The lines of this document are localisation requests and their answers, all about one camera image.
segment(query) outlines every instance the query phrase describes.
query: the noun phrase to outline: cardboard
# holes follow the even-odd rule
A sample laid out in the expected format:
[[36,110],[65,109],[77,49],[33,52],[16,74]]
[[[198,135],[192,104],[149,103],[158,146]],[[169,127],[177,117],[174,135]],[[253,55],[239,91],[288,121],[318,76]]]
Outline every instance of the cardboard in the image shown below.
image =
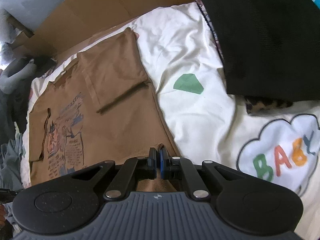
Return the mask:
[[7,18],[7,22],[10,23],[13,27],[18,28],[19,30],[23,31],[24,34],[31,38],[33,36],[33,32],[25,27],[21,22],[19,22],[16,18],[14,18],[11,14],[9,14]]
[[23,48],[33,56],[56,56],[100,30],[120,25],[157,7],[193,0],[65,0],[40,25]]
[[15,49],[15,48],[23,45],[27,40],[29,40],[29,37],[27,36],[27,34],[24,31],[22,31],[18,34],[18,36],[16,37],[14,42],[9,44],[9,46],[11,47],[11,49]]

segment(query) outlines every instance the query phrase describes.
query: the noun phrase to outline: cloud graphic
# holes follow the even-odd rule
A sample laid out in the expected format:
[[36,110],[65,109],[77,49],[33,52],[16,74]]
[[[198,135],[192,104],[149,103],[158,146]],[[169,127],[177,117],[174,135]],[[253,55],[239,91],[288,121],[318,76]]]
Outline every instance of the cloud graphic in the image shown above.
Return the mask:
[[287,187],[303,195],[320,149],[320,128],[315,115],[299,114],[290,122],[267,123],[258,138],[247,142],[238,155],[237,169]]

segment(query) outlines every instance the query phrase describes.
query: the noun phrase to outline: patterned fabric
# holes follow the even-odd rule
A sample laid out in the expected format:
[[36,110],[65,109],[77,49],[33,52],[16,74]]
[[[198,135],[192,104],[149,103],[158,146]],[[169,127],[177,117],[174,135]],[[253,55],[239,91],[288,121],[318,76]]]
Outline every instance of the patterned fabric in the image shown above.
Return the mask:
[[196,0],[196,3],[198,5],[200,11],[202,12],[205,20],[207,21],[207,23],[209,25],[209,28],[210,28],[210,30],[211,30],[211,32],[213,34],[214,42],[216,43],[217,50],[219,52],[219,56],[220,56],[221,60],[223,61],[223,55],[222,55],[221,46],[220,46],[220,43],[219,43],[219,40],[218,40],[218,36],[217,36],[216,32],[214,31],[214,28],[213,28],[212,22],[210,20],[210,17],[209,17],[209,15],[207,13],[207,10],[205,9],[202,0]]

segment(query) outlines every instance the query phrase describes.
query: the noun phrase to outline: mattress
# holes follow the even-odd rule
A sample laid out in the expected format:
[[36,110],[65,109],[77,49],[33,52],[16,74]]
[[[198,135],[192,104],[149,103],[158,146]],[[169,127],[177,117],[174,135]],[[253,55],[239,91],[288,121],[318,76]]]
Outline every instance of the mattress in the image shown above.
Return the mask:
[[[154,9],[82,51],[127,27],[138,34],[141,61],[180,153],[194,164],[213,160],[295,191],[304,205],[296,233],[304,239],[317,239],[320,104],[299,102],[288,109],[248,115],[242,98],[226,94],[223,66],[196,3]],[[76,55],[47,78],[32,82],[28,113],[48,82],[54,81],[74,58]],[[28,126],[23,145],[26,153],[21,177],[27,187]]]

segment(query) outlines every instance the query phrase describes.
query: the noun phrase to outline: ribbed rubber surface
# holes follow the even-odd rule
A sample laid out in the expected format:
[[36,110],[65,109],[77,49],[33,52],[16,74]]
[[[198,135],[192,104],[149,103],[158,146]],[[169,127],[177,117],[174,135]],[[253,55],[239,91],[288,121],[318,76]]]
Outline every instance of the ribbed rubber surface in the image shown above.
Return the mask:
[[184,192],[131,192],[109,202],[98,217],[80,230],[61,236],[23,231],[16,240],[298,240],[288,232],[279,236],[248,236],[222,223],[207,203],[194,202]]

